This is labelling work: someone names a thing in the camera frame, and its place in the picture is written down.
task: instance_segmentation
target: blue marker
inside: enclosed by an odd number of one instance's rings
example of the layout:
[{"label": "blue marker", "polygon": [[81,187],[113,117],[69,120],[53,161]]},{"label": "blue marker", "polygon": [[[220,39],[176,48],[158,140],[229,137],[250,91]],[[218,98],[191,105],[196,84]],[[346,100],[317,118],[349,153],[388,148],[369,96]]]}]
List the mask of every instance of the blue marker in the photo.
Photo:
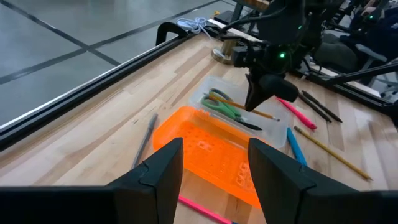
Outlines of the blue marker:
[{"label": "blue marker", "polygon": [[299,144],[297,143],[297,140],[294,137],[291,128],[287,128],[287,139],[289,140],[289,143],[292,146],[293,154],[296,157],[296,160],[299,163],[307,166],[307,162],[304,158],[303,152],[301,151],[301,148],[300,148]]}]

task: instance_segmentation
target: white cable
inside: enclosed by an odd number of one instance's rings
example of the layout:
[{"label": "white cable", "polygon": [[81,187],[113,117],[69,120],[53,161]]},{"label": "white cable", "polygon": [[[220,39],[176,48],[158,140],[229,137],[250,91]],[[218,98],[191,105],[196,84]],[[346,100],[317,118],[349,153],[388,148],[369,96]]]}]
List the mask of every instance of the white cable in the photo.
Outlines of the white cable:
[{"label": "white cable", "polygon": [[214,45],[213,39],[211,38],[209,33],[207,33],[207,31],[205,30],[205,27],[207,26],[206,22],[207,19],[204,17],[197,17],[195,18],[195,20],[181,18],[177,20],[177,25],[183,28],[184,30],[193,32],[194,34],[199,34],[200,31],[202,30],[209,37],[211,43]]}]

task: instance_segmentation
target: wooden tabletop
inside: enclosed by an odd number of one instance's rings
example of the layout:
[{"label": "wooden tabletop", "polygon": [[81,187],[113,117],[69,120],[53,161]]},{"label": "wooden tabletop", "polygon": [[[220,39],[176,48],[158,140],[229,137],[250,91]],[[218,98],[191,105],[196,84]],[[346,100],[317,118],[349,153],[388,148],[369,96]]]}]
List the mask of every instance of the wooden tabletop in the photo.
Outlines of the wooden tabletop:
[{"label": "wooden tabletop", "polygon": [[[0,153],[0,185],[104,185],[126,173],[153,113],[157,126],[186,105],[207,75],[247,88],[246,68],[214,61],[213,44],[198,35],[109,87],[46,127]],[[340,161],[294,132],[309,167],[358,190],[398,189],[398,133],[387,116],[323,87],[292,81],[336,113],[344,123],[326,122],[302,101],[294,104],[318,129],[311,133],[374,181],[367,182]],[[297,119],[297,125],[309,130]],[[292,156],[290,146],[280,149]],[[148,144],[143,157],[153,153]],[[259,209],[185,170],[181,194],[238,223],[265,223]],[[175,223],[212,223],[184,205]]]},{"label": "wooden tabletop", "polygon": [[270,1],[266,0],[233,0],[238,4],[243,4],[244,6],[256,9],[260,12],[266,10],[269,6]]}]

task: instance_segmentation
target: pen on table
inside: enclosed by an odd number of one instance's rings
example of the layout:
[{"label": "pen on table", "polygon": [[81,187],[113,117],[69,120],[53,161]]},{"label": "pen on table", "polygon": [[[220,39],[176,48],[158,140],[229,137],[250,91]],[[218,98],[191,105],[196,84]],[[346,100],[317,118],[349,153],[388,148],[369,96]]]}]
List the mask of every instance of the pen on table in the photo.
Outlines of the pen on table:
[{"label": "pen on table", "polygon": [[309,105],[317,114],[319,114],[323,119],[325,119],[327,122],[331,122],[331,119],[324,114],[317,106],[311,103],[309,99],[307,99],[305,96],[303,96],[301,93],[298,94],[298,97],[304,101],[305,104]]},{"label": "pen on table", "polygon": [[198,211],[199,213],[211,218],[212,220],[218,222],[218,223],[222,223],[222,224],[237,224],[236,222],[232,222],[231,220],[228,220],[224,217],[222,217],[221,215],[217,215],[214,212],[211,212],[210,210],[208,210],[207,208],[196,204],[195,202],[192,202],[188,199],[186,199],[185,197],[179,195],[178,196],[178,201],[183,203],[184,205]]},{"label": "pen on table", "polygon": [[144,151],[145,146],[147,145],[149,138],[150,138],[152,132],[154,131],[156,119],[157,119],[157,113],[154,114],[149,121],[147,132],[145,133],[144,139],[142,140],[141,145],[139,146],[138,152],[136,154],[136,158],[134,159],[134,162],[132,163],[132,166],[131,166],[132,169],[134,169],[139,163],[139,159],[141,158],[142,152]]},{"label": "pen on table", "polygon": [[294,137],[294,134],[293,134],[291,128],[287,128],[287,140],[289,141],[290,146],[292,146],[293,154],[296,157],[296,160],[299,163],[307,166],[307,162],[304,158],[303,152],[301,151],[301,148],[300,148],[296,138]]},{"label": "pen on table", "polygon": [[[151,134],[152,134],[152,132],[154,130],[156,119],[157,119],[157,113],[154,114],[152,116],[152,118],[150,119],[150,121],[149,121],[147,132],[145,133],[144,139],[141,142],[141,145],[140,145],[140,148],[139,148],[139,150],[137,152],[136,158],[134,159],[134,162],[132,163],[132,166],[131,166],[132,169],[134,169],[138,165],[138,162],[139,162],[139,159],[141,158],[142,152],[144,151],[145,146],[148,143],[148,140],[149,140],[149,138],[150,138],[150,136],[151,136]],[[217,214],[209,211],[205,207],[202,207],[202,206],[196,204],[195,202],[192,202],[192,201],[184,198],[181,195],[178,196],[178,201],[183,203],[184,205],[186,205],[186,206],[198,211],[199,213],[211,218],[212,220],[214,220],[214,221],[216,221],[218,223],[222,223],[222,224],[237,224],[236,222],[229,221],[228,219],[223,218],[220,215],[217,215]]]},{"label": "pen on table", "polygon": [[323,109],[328,115],[330,115],[333,119],[335,119],[338,122],[343,122],[337,115],[335,115],[333,112],[331,112],[326,106],[323,106],[317,99],[315,99],[313,96],[311,96],[309,93],[306,91],[302,91],[303,95],[307,97],[309,100],[314,102],[316,105],[318,105],[321,109]]},{"label": "pen on table", "polygon": [[321,147],[323,150],[325,150],[327,153],[331,154],[334,158],[338,159],[340,162],[344,163],[346,166],[348,166],[349,168],[351,168],[353,171],[355,171],[356,173],[358,173],[359,175],[363,176],[365,179],[369,179],[372,180],[372,178],[367,175],[367,173],[361,171],[359,168],[357,168],[356,166],[352,165],[350,162],[348,162],[347,160],[343,159],[339,154],[333,152],[331,149],[329,149],[328,147],[326,147],[324,144],[322,144],[320,141],[314,139],[313,137],[311,137],[309,134],[305,133],[303,130],[301,130],[299,127],[294,126],[294,129],[299,132],[300,134],[304,135],[307,139],[311,140],[312,142],[314,142],[317,146]]},{"label": "pen on table", "polygon": [[298,117],[299,120],[301,120],[301,122],[303,124],[305,124],[307,127],[309,127],[311,130],[315,130],[318,127],[312,122],[310,121],[304,114],[302,114],[298,109],[294,108],[294,106],[288,104],[286,101],[280,99],[277,97],[277,99],[287,108],[289,109],[291,112],[293,112],[294,115],[296,115],[296,117]]}]

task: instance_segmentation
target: yellow pencil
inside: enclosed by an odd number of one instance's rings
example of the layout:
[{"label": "yellow pencil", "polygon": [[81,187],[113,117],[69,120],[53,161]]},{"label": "yellow pencil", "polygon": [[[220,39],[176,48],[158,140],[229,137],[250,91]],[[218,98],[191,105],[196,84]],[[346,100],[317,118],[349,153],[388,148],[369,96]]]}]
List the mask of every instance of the yellow pencil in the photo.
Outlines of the yellow pencil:
[{"label": "yellow pencil", "polygon": [[312,142],[314,142],[317,146],[321,147],[323,150],[325,150],[326,152],[328,152],[329,154],[331,154],[334,158],[338,159],[340,162],[344,163],[346,166],[348,166],[349,168],[351,168],[353,171],[357,172],[359,175],[363,176],[365,179],[369,179],[372,180],[372,178],[367,175],[365,172],[361,171],[359,168],[357,168],[356,166],[352,165],[351,163],[349,163],[347,160],[343,159],[341,156],[339,156],[337,153],[333,152],[332,150],[330,150],[329,148],[327,148],[324,144],[322,144],[321,142],[319,142],[318,140],[314,139],[313,137],[311,137],[309,134],[305,133],[303,130],[301,130],[299,127],[294,126],[294,129],[299,132],[300,134],[304,135],[307,139],[311,140]]},{"label": "yellow pencil", "polygon": [[[220,102],[226,103],[226,104],[228,104],[228,105],[231,105],[231,106],[234,106],[234,107],[237,107],[237,108],[244,109],[244,106],[239,105],[239,104],[237,104],[237,103],[235,103],[235,102],[233,102],[233,101],[229,101],[229,100],[226,100],[226,99],[222,99],[222,98],[220,98],[220,97],[218,97],[218,96],[216,96],[216,95],[214,95],[214,94],[210,94],[210,95],[209,95],[209,98],[212,99],[212,100],[218,100],[218,101],[220,101]],[[256,111],[256,110],[252,110],[251,112],[252,112],[252,113],[255,113],[255,114],[258,114],[258,115],[260,115],[260,116],[263,116],[263,117],[265,117],[265,118],[273,119],[274,121],[280,121],[279,118],[275,118],[273,115],[269,115],[269,114],[266,114],[266,113],[263,113],[263,112],[260,112],[260,111]]]}]

